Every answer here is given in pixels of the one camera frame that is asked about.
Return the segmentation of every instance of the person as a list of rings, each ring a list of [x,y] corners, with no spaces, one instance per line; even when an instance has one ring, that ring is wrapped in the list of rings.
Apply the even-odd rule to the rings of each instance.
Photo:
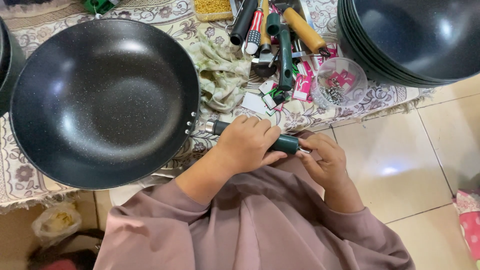
[[[218,143],[167,184],[111,209],[95,270],[415,269],[399,236],[364,207],[342,148],[324,134],[298,151],[324,199],[296,175],[267,166],[280,136],[239,116]]]

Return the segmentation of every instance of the woven rug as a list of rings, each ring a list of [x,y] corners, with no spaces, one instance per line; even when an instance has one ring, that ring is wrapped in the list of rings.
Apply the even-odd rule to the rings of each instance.
[[[307,0],[315,30],[327,42],[336,42],[336,0]],[[196,41],[198,35],[207,36],[219,46],[228,47],[228,36],[224,31],[226,21],[201,23],[192,12],[190,0],[130,0],[122,1],[115,9],[107,12],[104,18],[129,18],[145,22],[167,32],[182,46],[187,47]],[[83,10],[79,3],[72,3],[54,12],[36,14],[31,17],[6,20],[12,33],[19,40],[25,54],[29,56],[38,46],[61,30],[93,20],[94,16]],[[259,93],[258,86],[263,82],[255,74],[245,86],[247,91]],[[279,125],[284,132],[294,133],[308,127],[319,126],[357,118],[376,111],[405,104],[419,96],[419,89],[394,87],[370,82],[369,92],[364,100],[351,108],[325,110],[313,103],[291,100],[282,111],[274,115],[257,115],[241,106],[230,114],[219,114],[210,110],[203,117],[231,122],[240,114],[257,115],[268,118]],[[1,159],[0,208],[21,207],[35,202],[45,202],[50,196],[64,195],[75,189],[60,185],[42,176],[18,149],[10,130],[8,115],[0,118]],[[176,168],[204,155],[215,145],[217,136],[195,131],[184,147],[168,165]]]

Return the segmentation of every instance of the wok rim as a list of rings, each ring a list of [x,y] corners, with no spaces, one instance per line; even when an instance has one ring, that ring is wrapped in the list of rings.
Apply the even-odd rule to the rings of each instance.
[[[146,25],[150,28],[153,28],[154,30],[156,31],[160,31],[162,33],[164,33],[166,36],[168,36],[168,38],[172,39],[184,52],[185,54],[187,55],[188,59],[190,60],[190,63],[192,64],[194,70],[195,70],[195,73],[196,73],[196,80],[197,80],[197,85],[198,85],[198,99],[197,99],[197,109],[195,111],[195,116],[194,116],[194,123],[197,123],[197,119],[199,117],[199,110],[200,110],[200,102],[201,102],[201,89],[200,89],[200,79],[198,77],[198,72],[197,72],[197,68],[195,66],[195,63],[193,62],[192,58],[190,57],[190,54],[187,52],[187,50],[177,41],[175,40],[174,38],[172,38],[169,34],[167,34],[165,31],[161,30],[161,29],[158,29],[156,28],[155,26],[153,25],[149,25],[149,24],[146,24],[146,23],[143,23],[143,22],[139,22],[139,21],[135,21],[135,20],[131,20],[131,19],[123,19],[123,18],[105,18],[105,19],[94,19],[94,20],[91,20],[91,21],[87,21],[87,22],[82,22],[82,23],[79,23],[79,24],[76,24],[76,25],[72,25],[70,27],[67,27],[65,29],[63,29],[62,31],[52,35],[49,39],[47,39],[45,42],[43,42],[42,44],[40,44],[40,46],[38,46],[38,48],[35,49],[35,51],[41,49],[42,47],[44,47],[44,44],[46,44],[50,39],[52,39],[54,36],[62,33],[63,31],[66,31],[70,28],[73,28],[73,27],[78,27],[79,25],[85,25],[85,24],[92,24],[92,23],[96,23],[96,22],[102,22],[102,21],[125,21],[125,22],[130,22],[130,23],[137,23],[137,24],[141,24],[141,25]],[[112,189],[112,188],[115,188],[115,187],[119,187],[119,186],[123,186],[123,185],[126,185],[126,184],[130,184],[130,183],[133,183],[135,181],[138,181],[144,177],[147,177],[149,175],[151,175],[152,173],[158,171],[159,169],[161,169],[162,167],[164,167],[165,165],[167,165],[179,152],[180,150],[183,148],[183,146],[185,145],[185,143],[187,142],[187,140],[190,139],[190,135],[192,134],[192,132],[195,130],[195,127],[196,125],[192,125],[190,127],[190,130],[188,132],[188,134],[186,134],[185,136],[185,139],[183,140],[182,144],[179,146],[178,150],[173,154],[173,156],[169,157],[168,159],[166,159],[167,161],[165,161],[164,163],[162,163],[160,166],[158,166],[156,169],[154,169],[153,171],[151,172],[148,172],[146,174],[143,174],[141,177],[138,177],[134,180],[131,180],[131,181],[128,181],[128,182],[124,182],[122,184],[117,184],[117,185],[113,185],[113,186],[109,186],[109,187],[84,187],[84,186],[78,186],[78,185],[72,185],[72,184],[69,184],[65,181],[62,181],[62,180],[59,180],[55,177],[53,177],[52,175],[50,175],[49,173],[46,173],[42,168],[38,167],[36,165],[36,163],[30,158],[30,156],[25,152],[25,149],[24,147],[22,146],[22,144],[20,143],[18,137],[17,137],[17,132],[15,130],[15,127],[13,125],[13,122],[15,121],[15,118],[14,118],[14,115],[12,113],[13,111],[13,99],[14,99],[14,96],[15,94],[17,93],[17,87],[18,87],[18,83],[20,81],[20,78],[22,76],[22,74],[24,73],[24,70],[25,68],[27,67],[27,65],[30,63],[30,61],[32,61],[32,55],[30,55],[28,57],[28,59],[26,60],[22,70],[20,71],[19,75],[18,75],[18,78],[17,80],[15,81],[15,84],[14,84],[14,87],[13,87],[13,90],[12,90],[12,96],[10,98],[10,107],[9,107],[9,110],[8,110],[8,113],[9,113],[9,121],[10,121],[10,129],[12,130],[12,134],[13,134],[13,137],[15,139],[15,142],[16,144],[18,145],[19,149],[21,150],[21,152],[23,153],[23,155],[27,158],[27,160],[39,171],[41,172],[43,175],[47,176],[48,178],[52,179],[53,181],[56,181],[56,182],[59,182],[60,184],[64,184],[66,186],[69,186],[69,187],[74,187],[74,188],[79,188],[79,189],[84,189],[84,190],[108,190],[108,189]]]

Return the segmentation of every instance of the tiled floor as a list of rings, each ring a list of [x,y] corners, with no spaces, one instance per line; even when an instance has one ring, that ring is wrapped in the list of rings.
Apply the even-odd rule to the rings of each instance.
[[[480,76],[440,89],[433,100],[409,114],[339,122],[316,129],[335,138],[347,155],[347,171],[375,216],[396,231],[419,270],[474,270],[462,238],[452,196],[458,188],[480,186]],[[108,191],[82,194],[84,226],[105,229],[111,208]],[[41,210],[31,210],[37,215]],[[32,218],[16,211],[15,227]],[[15,227],[12,233],[18,233]],[[23,238],[32,238],[30,234]],[[12,265],[21,259],[16,247]],[[5,253],[0,250],[0,260]]]

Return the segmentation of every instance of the plastic container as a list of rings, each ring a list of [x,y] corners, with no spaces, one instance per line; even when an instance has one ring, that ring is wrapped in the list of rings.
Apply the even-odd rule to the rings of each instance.
[[[367,91],[367,76],[363,69],[342,57],[323,62],[310,87],[314,104],[321,108],[355,106]]]
[[[210,21],[219,21],[219,20],[228,20],[233,19],[232,11],[228,12],[218,12],[218,13],[197,13],[197,9],[195,8],[195,0],[191,0],[192,3],[192,10],[197,19],[200,22],[210,22]]]

